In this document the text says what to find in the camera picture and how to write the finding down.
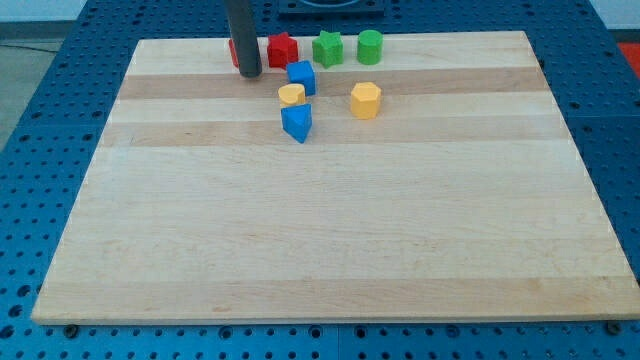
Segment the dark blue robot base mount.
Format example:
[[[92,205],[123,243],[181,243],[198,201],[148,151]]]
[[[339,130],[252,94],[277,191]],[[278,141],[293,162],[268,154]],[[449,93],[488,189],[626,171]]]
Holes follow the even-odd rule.
[[[386,0],[278,0],[279,18],[301,16],[383,15]]]

